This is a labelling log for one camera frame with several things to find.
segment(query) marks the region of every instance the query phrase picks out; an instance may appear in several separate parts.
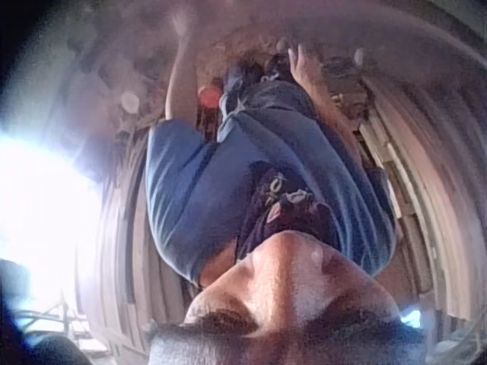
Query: blue t-shirt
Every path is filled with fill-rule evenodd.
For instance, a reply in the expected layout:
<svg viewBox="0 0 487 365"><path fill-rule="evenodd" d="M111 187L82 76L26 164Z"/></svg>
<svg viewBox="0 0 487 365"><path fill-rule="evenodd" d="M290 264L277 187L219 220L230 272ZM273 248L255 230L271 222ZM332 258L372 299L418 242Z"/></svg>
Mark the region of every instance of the blue t-shirt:
<svg viewBox="0 0 487 365"><path fill-rule="evenodd" d="M276 85L281 92L288 89L282 94L307 103L301 89L279 81L259 86L254 95ZM385 172L365 171L332 129L298 112L293 100L258 100L250 104L258 108L226 118L217 142L205 142L183 120L151 130L148 215L162 258L197 283L205 263L238 235L253 193L250 166L265 161L299 174L316 200L330 206L340 252L368 274L378 273L395 246Z"/></svg>

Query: red object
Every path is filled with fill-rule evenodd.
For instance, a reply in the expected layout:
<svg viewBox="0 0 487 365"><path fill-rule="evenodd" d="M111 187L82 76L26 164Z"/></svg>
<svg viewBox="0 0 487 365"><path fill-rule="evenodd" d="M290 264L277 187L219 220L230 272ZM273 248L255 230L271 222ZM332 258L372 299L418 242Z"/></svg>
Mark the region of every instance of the red object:
<svg viewBox="0 0 487 365"><path fill-rule="evenodd" d="M222 94L221 89L214 85L204 86L198 92L199 103L207 109L218 109Z"/></svg>

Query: hair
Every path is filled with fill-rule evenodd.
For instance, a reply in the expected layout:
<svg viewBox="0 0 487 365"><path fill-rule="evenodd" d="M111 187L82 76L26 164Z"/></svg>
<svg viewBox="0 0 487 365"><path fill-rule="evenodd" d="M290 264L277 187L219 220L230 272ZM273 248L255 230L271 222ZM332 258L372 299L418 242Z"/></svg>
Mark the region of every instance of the hair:
<svg viewBox="0 0 487 365"><path fill-rule="evenodd" d="M258 338L211 333L198 325L153 326L149 365L171 364L420 364L425 342L420 330L399 320L352 316L341 325L312 326Z"/></svg>

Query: person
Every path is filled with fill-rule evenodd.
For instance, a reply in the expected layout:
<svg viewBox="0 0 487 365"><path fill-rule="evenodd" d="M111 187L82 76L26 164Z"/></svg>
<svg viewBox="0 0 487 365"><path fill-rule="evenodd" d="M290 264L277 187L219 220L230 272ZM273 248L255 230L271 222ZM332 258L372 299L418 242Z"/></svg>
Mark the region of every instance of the person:
<svg viewBox="0 0 487 365"><path fill-rule="evenodd" d="M281 56L267 71L240 62L206 142L196 24L194 11L174 16L146 186L159 253L204 290L183 324L151 331L149 363L421 363L421 334L373 279L394 251L387 177L362 164L318 59L299 45L287 71Z"/></svg>

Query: nose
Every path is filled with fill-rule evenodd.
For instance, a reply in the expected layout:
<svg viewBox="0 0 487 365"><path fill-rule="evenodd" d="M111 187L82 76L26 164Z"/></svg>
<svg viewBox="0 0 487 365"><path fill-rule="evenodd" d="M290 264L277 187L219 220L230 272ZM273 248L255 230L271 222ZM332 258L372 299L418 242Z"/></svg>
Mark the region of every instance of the nose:
<svg viewBox="0 0 487 365"><path fill-rule="evenodd" d="M250 283L261 326L271 330L303 325L325 307L323 247L302 233L285 231L251 255Z"/></svg>

